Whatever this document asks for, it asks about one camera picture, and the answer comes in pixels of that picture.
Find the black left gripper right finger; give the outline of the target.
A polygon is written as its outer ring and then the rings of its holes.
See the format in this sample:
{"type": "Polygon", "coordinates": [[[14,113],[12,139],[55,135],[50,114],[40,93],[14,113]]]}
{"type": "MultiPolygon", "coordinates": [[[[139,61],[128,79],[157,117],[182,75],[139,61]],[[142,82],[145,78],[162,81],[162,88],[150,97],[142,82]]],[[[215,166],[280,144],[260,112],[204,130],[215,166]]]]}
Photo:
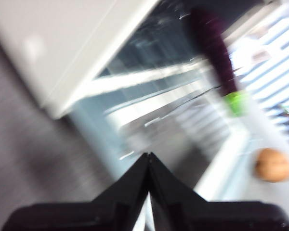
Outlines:
{"type": "Polygon", "coordinates": [[[289,231],[289,217],[274,204],[209,202],[149,154],[153,213],[170,231],[289,231]]]}

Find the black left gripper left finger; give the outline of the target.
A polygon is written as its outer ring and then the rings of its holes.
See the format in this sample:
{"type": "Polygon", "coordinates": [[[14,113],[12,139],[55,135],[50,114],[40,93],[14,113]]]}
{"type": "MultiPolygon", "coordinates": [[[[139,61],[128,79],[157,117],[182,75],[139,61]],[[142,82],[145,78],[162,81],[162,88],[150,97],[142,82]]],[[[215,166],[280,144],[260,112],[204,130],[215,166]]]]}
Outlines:
{"type": "Polygon", "coordinates": [[[148,154],[89,202],[47,203],[21,207],[8,217],[4,231],[131,231],[147,197],[148,154]]]}

